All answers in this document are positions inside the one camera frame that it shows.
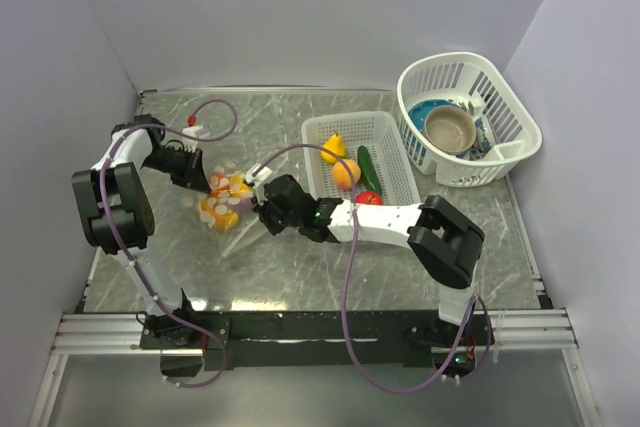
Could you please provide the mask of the purple fake eggplant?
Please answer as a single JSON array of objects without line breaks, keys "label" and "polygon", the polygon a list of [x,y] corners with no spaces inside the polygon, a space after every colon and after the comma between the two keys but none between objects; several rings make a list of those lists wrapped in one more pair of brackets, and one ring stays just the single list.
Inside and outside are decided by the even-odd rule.
[{"label": "purple fake eggplant", "polygon": [[238,199],[238,203],[234,205],[237,212],[250,212],[254,207],[254,198],[247,197]]}]

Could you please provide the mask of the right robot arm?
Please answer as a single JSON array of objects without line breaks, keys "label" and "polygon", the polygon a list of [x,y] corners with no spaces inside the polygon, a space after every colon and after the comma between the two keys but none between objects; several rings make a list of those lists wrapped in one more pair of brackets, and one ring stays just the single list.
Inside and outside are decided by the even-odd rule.
[{"label": "right robot arm", "polygon": [[439,337],[455,346],[471,335],[465,311],[485,233],[446,199],[430,195],[420,204],[392,206],[314,198],[292,176],[275,177],[267,168],[249,173],[246,183],[254,189],[254,212],[273,235],[294,228],[316,243],[358,240],[411,250],[439,284]]}]

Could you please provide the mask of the polka dot zip bag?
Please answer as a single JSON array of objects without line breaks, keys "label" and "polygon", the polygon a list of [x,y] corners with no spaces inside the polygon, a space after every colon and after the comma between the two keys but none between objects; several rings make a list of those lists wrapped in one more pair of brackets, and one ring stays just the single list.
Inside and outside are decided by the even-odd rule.
[{"label": "polka dot zip bag", "polygon": [[267,234],[253,211],[254,190],[245,183],[245,172],[235,162],[218,163],[205,172],[205,177],[211,191],[189,191],[181,201],[222,258],[248,248]]}]

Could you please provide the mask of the red fake apple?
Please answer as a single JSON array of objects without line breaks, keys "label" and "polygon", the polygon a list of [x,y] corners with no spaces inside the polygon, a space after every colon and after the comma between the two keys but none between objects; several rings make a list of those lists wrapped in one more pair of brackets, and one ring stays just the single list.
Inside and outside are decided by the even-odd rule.
[{"label": "red fake apple", "polygon": [[382,196],[379,193],[371,190],[366,190],[359,193],[356,196],[356,202],[358,204],[363,204],[363,205],[383,205],[384,204],[384,200]]}]

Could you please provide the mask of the yellow fake lemon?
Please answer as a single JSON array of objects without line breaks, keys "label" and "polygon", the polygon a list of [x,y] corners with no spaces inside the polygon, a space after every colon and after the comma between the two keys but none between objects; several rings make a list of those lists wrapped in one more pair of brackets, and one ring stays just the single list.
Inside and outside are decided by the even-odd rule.
[{"label": "yellow fake lemon", "polygon": [[243,173],[236,173],[231,176],[229,191],[232,197],[238,199],[249,199],[253,196],[253,188],[245,182]]}]

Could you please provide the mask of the yellow fake pear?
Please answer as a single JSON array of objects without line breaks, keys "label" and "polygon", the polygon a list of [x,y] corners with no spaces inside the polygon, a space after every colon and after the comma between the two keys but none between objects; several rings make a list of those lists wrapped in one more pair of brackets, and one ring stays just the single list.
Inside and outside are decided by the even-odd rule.
[{"label": "yellow fake pear", "polygon": [[324,150],[321,152],[322,159],[329,164],[335,164],[338,158],[347,157],[347,148],[344,137],[335,132],[323,144]]}]

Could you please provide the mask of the green fake vegetable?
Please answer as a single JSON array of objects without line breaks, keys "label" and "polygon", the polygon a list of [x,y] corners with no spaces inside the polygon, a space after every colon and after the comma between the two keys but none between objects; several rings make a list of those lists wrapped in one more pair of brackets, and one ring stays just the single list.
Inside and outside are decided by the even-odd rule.
[{"label": "green fake vegetable", "polygon": [[361,145],[357,149],[357,163],[361,170],[361,181],[367,190],[375,191],[382,195],[382,186],[369,150]]}]

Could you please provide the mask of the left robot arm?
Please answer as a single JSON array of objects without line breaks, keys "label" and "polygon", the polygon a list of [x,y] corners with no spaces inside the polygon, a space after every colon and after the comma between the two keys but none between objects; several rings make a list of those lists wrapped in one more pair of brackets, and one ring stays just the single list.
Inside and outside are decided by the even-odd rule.
[{"label": "left robot arm", "polygon": [[178,349],[211,334],[199,327],[183,289],[159,260],[152,207],[139,177],[148,167],[166,173],[173,184],[209,194],[202,150],[163,143],[167,127],[150,115],[136,116],[112,130],[111,144],[91,169],[72,176],[84,235],[128,272],[146,306],[149,333]]}]

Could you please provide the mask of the orange fake peach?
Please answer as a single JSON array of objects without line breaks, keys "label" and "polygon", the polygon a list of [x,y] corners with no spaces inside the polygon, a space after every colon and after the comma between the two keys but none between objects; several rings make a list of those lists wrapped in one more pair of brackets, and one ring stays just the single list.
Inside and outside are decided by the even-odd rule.
[{"label": "orange fake peach", "polygon": [[361,169],[352,159],[337,161],[332,168],[334,184],[340,190],[351,190],[360,181]]}]

